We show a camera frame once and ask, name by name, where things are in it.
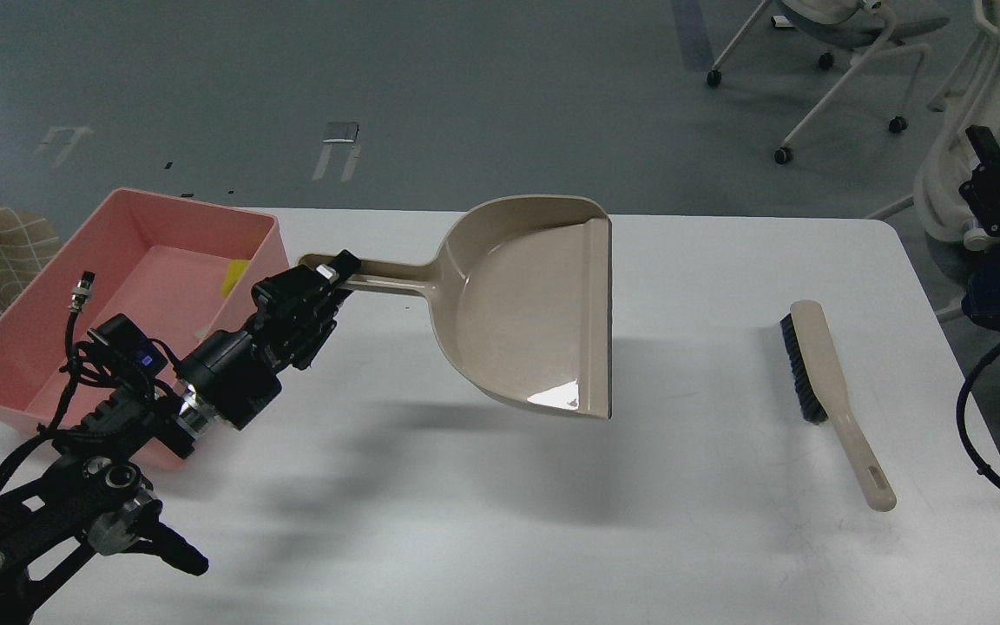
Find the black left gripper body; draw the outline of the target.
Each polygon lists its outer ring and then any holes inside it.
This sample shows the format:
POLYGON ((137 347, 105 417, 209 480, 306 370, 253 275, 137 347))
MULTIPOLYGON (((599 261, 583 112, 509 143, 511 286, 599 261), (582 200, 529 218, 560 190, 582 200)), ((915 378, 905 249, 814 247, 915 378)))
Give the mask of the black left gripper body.
POLYGON ((280 374, 305 371, 336 329, 336 300, 255 301, 237 331, 217 331, 175 366, 187 398, 235 430, 253 422, 281 393, 280 374))

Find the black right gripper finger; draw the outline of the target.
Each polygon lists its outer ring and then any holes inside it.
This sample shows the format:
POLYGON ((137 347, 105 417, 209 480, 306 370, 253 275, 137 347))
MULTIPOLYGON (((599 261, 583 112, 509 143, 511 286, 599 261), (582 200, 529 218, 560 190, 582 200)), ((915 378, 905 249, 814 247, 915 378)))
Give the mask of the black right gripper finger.
POLYGON ((970 179, 959 186, 959 194, 981 229, 989 236, 1000 238, 999 143, 992 130, 985 126, 969 126, 965 137, 975 150, 977 165, 970 179))

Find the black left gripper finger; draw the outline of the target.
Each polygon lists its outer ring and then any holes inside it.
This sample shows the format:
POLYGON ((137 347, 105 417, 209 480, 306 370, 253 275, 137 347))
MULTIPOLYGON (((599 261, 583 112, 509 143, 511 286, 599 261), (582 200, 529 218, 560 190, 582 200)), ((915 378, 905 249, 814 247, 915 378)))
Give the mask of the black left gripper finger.
POLYGON ((253 285, 253 335, 297 335, 313 327, 331 281, 309 266, 293 266, 253 285))
POLYGON ((291 313, 293 329, 288 332, 289 363, 298 371, 313 363, 337 327, 336 316, 350 295, 345 283, 360 266, 361 260, 348 250, 300 258, 299 302, 291 313))

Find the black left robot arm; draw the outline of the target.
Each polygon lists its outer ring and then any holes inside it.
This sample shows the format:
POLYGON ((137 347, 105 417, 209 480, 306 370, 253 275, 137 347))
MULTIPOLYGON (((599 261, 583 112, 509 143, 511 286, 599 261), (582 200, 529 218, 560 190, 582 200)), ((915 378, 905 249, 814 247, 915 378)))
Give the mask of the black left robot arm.
POLYGON ((209 559, 162 520, 135 454, 158 442, 179 459, 212 424, 242 430, 303 371, 336 328, 360 269, 349 252, 253 286, 254 313, 178 359, 124 315, 75 340, 95 274, 73 288, 63 347, 68 380, 50 424, 0 463, 0 624, 33 615, 98 555, 143 554, 192 576, 209 559))

